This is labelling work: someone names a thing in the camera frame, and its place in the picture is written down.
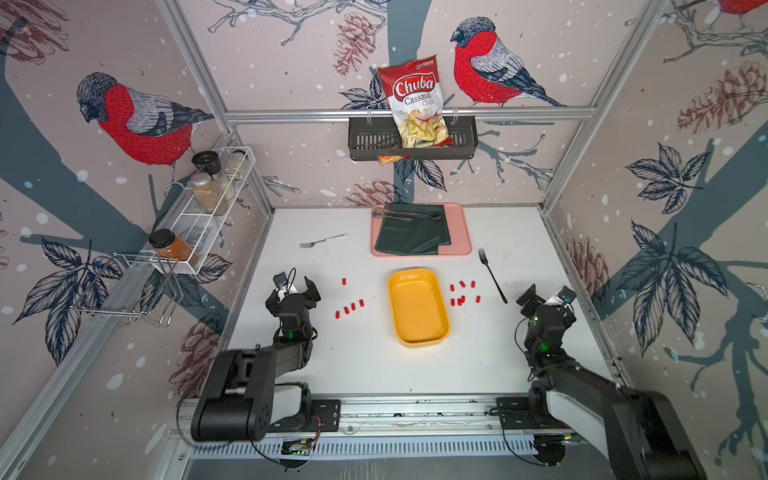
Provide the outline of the yellow plastic storage box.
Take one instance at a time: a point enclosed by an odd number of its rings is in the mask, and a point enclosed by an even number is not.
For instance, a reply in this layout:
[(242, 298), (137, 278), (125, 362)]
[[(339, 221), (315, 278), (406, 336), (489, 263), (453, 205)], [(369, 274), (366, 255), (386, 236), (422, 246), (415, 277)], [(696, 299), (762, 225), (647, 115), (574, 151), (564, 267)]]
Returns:
[(407, 348), (437, 345), (451, 333), (439, 280), (426, 268), (400, 270), (388, 281), (394, 331)]

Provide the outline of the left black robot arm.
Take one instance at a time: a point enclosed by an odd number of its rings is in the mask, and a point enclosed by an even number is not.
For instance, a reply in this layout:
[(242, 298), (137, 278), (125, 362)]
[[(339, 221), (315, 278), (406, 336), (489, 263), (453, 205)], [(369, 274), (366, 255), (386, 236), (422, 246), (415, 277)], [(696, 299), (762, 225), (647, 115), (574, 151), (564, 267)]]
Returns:
[(190, 425), (197, 442), (258, 441), (272, 427), (301, 431), (317, 421), (308, 385), (278, 378), (309, 363), (317, 336), (309, 311), (321, 295), (309, 278), (303, 292), (293, 287), (291, 275), (280, 273), (273, 281), (265, 301), (279, 320), (272, 343), (217, 355)]

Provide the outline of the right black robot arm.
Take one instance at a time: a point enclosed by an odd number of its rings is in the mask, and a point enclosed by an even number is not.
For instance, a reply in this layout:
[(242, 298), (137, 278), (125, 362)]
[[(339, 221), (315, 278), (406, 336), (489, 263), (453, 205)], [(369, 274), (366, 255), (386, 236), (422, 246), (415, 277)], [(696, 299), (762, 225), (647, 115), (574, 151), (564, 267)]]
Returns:
[(530, 398), (599, 450), (617, 479), (704, 479), (702, 466), (671, 401), (582, 366), (565, 351), (575, 323), (575, 292), (563, 286), (544, 299), (531, 285), (516, 303), (527, 320), (522, 352)]

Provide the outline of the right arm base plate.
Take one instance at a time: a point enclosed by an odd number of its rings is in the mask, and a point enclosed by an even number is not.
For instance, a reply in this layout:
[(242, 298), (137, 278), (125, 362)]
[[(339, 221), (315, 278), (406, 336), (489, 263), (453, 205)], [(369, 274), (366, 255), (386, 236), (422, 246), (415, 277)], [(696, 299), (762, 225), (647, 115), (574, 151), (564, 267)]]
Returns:
[(505, 430), (569, 429), (565, 423), (551, 416), (543, 404), (532, 402), (523, 395), (498, 397), (488, 414), (498, 417)]

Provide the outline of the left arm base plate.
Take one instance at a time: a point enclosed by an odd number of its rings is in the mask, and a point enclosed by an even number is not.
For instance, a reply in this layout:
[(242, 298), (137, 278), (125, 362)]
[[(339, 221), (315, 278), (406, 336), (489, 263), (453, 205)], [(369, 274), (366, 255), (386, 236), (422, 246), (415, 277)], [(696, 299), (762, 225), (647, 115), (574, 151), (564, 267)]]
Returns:
[(341, 402), (336, 399), (310, 399), (299, 411), (270, 425), (269, 433), (337, 432)]

